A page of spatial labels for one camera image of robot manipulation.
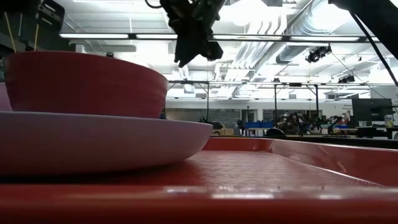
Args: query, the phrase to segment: white plate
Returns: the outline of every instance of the white plate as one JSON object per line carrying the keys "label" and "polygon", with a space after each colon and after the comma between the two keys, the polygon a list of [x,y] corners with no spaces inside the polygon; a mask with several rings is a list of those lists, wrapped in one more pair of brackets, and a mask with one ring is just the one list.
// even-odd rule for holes
{"label": "white plate", "polygon": [[182,161],[209,124],[81,114],[0,112],[0,175],[130,170]]}

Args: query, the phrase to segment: red tray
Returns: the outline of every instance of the red tray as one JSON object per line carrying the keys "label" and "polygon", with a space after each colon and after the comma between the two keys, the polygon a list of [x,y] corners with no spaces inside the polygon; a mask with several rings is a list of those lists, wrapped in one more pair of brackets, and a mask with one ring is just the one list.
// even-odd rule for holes
{"label": "red tray", "polygon": [[390,149],[213,138],[169,166],[3,179],[0,223],[397,223],[396,161]]}

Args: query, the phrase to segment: computer screen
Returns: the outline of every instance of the computer screen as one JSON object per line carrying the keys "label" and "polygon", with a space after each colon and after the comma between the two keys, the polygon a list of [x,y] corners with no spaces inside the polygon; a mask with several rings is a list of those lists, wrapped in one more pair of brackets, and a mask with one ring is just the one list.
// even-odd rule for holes
{"label": "computer screen", "polygon": [[384,121],[393,114],[391,99],[352,99],[355,121]]}

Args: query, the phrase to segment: red bowl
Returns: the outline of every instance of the red bowl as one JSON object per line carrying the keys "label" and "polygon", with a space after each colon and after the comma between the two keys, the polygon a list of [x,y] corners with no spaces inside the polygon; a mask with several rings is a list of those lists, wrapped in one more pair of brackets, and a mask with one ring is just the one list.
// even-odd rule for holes
{"label": "red bowl", "polygon": [[14,111],[159,118],[167,79],[146,67],[75,52],[24,52],[5,59]]}

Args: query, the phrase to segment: cable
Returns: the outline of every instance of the cable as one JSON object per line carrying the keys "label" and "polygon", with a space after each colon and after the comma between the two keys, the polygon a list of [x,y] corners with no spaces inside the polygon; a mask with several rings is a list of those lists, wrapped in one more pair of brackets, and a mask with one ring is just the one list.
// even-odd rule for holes
{"label": "cable", "polygon": [[4,12],[4,15],[6,16],[8,33],[10,33],[10,38],[11,38],[12,47],[14,48],[14,53],[17,53],[17,49],[15,48],[14,38],[12,37],[10,21],[8,20],[7,12]]}
{"label": "cable", "polygon": [[36,51],[38,34],[39,34],[39,24],[36,25],[35,45],[34,45],[33,51]]}
{"label": "cable", "polygon": [[152,9],[160,9],[162,6],[153,6],[151,4],[149,4],[148,0],[145,0],[145,3],[147,4],[148,7],[152,8]]}
{"label": "cable", "polygon": [[366,38],[368,38],[369,42],[371,43],[374,51],[376,52],[377,56],[380,58],[381,62],[383,63],[383,65],[385,66],[386,70],[388,71],[388,74],[390,75],[390,77],[392,78],[392,81],[394,81],[394,83],[396,84],[396,86],[398,87],[398,81],[395,78],[390,66],[388,65],[388,63],[386,62],[386,59],[384,59],[383,55],[381,54],[379,48],[377,47],[377,45],[374,43],[372,37],[369,35],[369,33],[367,32],[367,30],[365,29],[365,27],[362,25],[362,22],[359,21],[358,17],[353,14],[352,12],[350,13],[351,16],[354,18],[355,22],[358,24],[359,28],[361,28],[362,32],[365,34]]}
{"label": "cable", "polygon": [[379,96],[381,96],[383,99],[387,99],[386,97],[384,97],[383,95],[381,95],[378,91],[374,90],[374,88],[372,88],[371,86],[369,86],[366,82],[364,82],[362,79],[360,79],[357,75],[355,75],[333,52],[331,53],[333,56],[335,56],[335,58],[337,59],[337,61],[340,62],[340,64],[342,64],[349,72],[350,74],[352,74],[353,76],[355,76],[358,80],[360,80],[363,84],[365,84],[367,87],[369,87],[373,92],[377,93]]}

